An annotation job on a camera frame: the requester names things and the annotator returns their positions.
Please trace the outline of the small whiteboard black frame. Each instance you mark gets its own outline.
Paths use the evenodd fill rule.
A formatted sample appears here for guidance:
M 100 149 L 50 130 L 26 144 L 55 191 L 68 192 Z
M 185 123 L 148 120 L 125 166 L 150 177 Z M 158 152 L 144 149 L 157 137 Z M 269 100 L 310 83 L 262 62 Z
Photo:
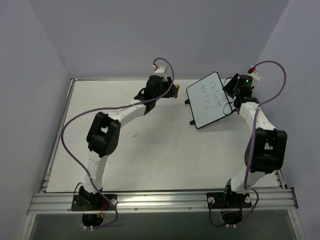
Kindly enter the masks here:
M 186 104 L 190 106 L 196 129 L 204 128 L 233 113 L 232 103 L 223 90 L 218 72 L 212 72 L 186 88 Z

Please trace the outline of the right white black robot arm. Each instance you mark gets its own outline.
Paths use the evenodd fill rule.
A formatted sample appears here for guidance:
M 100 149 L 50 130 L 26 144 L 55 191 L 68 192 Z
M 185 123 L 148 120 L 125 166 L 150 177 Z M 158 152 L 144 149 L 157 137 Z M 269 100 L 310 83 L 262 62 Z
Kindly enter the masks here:
M 223 203 L 234 206 L 244 200 L 252 187 L 263 177 L 283 166 L 288 135 L 277 129 L 261 110 L 262 104 L 253 97 L 254 84 L 261 76 L 235 74 L 223 87 L 233 99 L 234 111 L 246 122 L 251 136 L 244 153 L 244 167 L 231 178 L 222 193 Z

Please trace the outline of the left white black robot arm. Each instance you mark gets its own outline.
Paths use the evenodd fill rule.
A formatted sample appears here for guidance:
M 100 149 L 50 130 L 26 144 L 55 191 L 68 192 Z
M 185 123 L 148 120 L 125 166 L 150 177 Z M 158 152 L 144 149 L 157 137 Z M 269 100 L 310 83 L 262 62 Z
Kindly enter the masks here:
M 95 115 L 86 137 L 89 150 L 88 173 L 79 190 L 79 196 L 88 209 L 95 210 L 100 206 L 98 191 L 103 189 L 106 162 L 118 146 L 121 128 L 148 114 L 156 106 L 157 99 L 177 98 L 179 88 L 170 77 L 151 75 L 146 86 L 130 101 L 129 107 Z

